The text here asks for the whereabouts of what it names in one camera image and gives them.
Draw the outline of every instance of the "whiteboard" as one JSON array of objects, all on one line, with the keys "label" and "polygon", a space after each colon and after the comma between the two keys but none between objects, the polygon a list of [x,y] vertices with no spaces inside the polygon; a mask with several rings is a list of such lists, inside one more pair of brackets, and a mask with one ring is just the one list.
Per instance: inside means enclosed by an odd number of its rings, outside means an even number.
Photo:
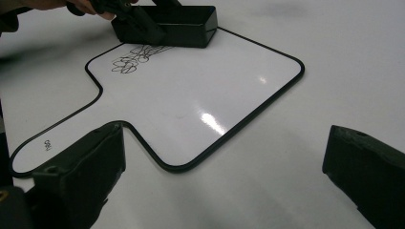
[{"label": "whiteboard", "polygon": [[218,29],[205,49],[122,44],[92,59],[86,71],[99,96],[21,145],[12,157],[16,174],[116,120],[162,168],[186,171],[295,82],[304,65]]}]

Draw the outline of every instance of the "white surface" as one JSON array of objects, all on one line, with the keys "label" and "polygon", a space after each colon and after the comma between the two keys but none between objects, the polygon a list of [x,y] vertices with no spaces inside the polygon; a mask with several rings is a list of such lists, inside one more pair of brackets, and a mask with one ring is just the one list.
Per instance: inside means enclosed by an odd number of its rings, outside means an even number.
[{"label": "white surface", "polygon": [[[321,167],[332,124],[405,152],[405,2],[182,2],[215,5],[222,27],[298,57],[306,74],[185,174],[163,171],[126,132],[127,171],[94,228],[372,228]],[[3,34],[0,43],[2,57],[25,56],[0,70],[12,150],[95,96],[82,68],[117,42],[109,25],[92,17],[58,10],[21,18],[21,30]],[[58,30],[61,25],[66,33]],[[28,48],[41,51],[36,57],[63,49],[73,56],[70,65],[80,68],[33,59]]]},{"label": "white surface", "polygon": [[[133,124],[173,166],[201,154],[301,71],[295,60],[222,30],[203,50],[173,48],[148,57],[153,50],[140,49],[120,46],[89,70],[114,100],[110,113]],[[130,52],[139,53],[137,69],[112,72]]]}]

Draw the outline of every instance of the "black marker scribble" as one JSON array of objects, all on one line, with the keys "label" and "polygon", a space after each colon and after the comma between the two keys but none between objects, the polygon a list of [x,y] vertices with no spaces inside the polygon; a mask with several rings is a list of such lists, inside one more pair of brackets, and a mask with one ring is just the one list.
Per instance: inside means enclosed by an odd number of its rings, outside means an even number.
[{"label": "black marker scribble", "polygon": [[114,68],[112,71],[120,73],[132,73],[137,70],[138,64],[148,62],[149,57],[152,55],[170,50],[171,48],[173,47],[150,45],[143,45],[135,48],[122,57],[113,60]]}]

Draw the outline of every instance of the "hand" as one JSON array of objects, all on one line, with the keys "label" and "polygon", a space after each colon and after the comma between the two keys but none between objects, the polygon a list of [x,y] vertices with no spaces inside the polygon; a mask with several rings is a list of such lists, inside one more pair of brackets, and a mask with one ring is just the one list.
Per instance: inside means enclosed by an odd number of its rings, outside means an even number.
[{"label": "hand", "polygon": [[[97,14],[93,9],[90,0],[17,0],[23,7],[29,7],[37,10],[51,10],[65,7],[67,2],[75,4],[78,10],[92,15]],[[131,3],[137,3],[138,0],[131,0]],[[115,16],[110,12],[100,14],[104,19],[112,20]]]}]

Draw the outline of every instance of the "finger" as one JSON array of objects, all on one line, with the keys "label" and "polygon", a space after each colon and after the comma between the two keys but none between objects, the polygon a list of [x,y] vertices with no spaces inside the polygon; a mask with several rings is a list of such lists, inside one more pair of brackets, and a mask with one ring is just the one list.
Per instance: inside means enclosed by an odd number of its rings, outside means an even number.
[{"label": "finger", "polygon": [[92,12],[91,14],[96,14],[96,11],[89,0],[79,0],[78,2],[84,7],[86,7],[89,11],[91,11]]},{"label": "finger", "polygon": [[88,13],[88,14],[91,14],[91,15],[95,15],[95,14],[96,14],[95,12],[89,10],[87,7],[85,7],[85,6],[83,6],[83,5],[75,5],[75,7],[76,7],[78,10],[82,11],[82,12],[85,12],[85,13]]},{"label": "finger", "polygon": [[102,18],[104,18],[104,19],[106,19],[106,20],[109,20],[109,21],[113,20],[114,17],[116,17],[115,14],[110,13],[110,12],[104,12],[104,13],[102,13],[102,14],[99,14],[99,16],[102,17]]}]

